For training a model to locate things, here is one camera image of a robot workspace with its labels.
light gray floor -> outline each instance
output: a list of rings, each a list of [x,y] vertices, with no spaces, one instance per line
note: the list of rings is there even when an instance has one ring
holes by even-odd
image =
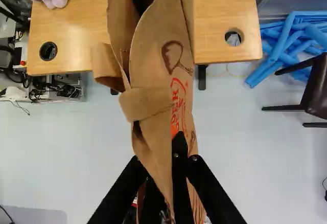
[[[309,115],[261,112],[299,102],[304,85],[271,77],[250,90],[244,78],[212,77],[224,70],[209,67],[204,92],[195,82],[200,154],[249,224],[327,223],[327,129],[303,128],[318,121]],[[118,98],[90,83],[87,102],[23,106],[31,116],[0,103],[0,203],[86,223],[133,155]]]

wooden table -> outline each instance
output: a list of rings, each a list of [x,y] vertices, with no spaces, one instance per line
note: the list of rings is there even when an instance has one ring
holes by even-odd
[[[63,9],[50,10],[35,2],[28,45],[29,75],[91,71],[91,46],[110,43],[107,34],[107,0],[69,0]],[[57,56],[43,61],[39,49],[47,41],[58,47]]]
[[[182,0],[194,62],[199,65],[199,88],[205,89],[205,69],[211,63],[262,58],[255,0]],[[229,46],[227,32],[237,32],[241,44]]]

black chair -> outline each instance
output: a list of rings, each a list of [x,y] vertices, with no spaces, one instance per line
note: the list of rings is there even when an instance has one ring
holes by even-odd
[[[281,69],[275,73],[301,70],[312,66],[309,80],[299,105],[282,105],[263,107],[263,111],[305,111],[316,117],[327,119],[327,53],[308,59],[301,63]],[[327,128],[327,123],[304,123],[304,127]]]

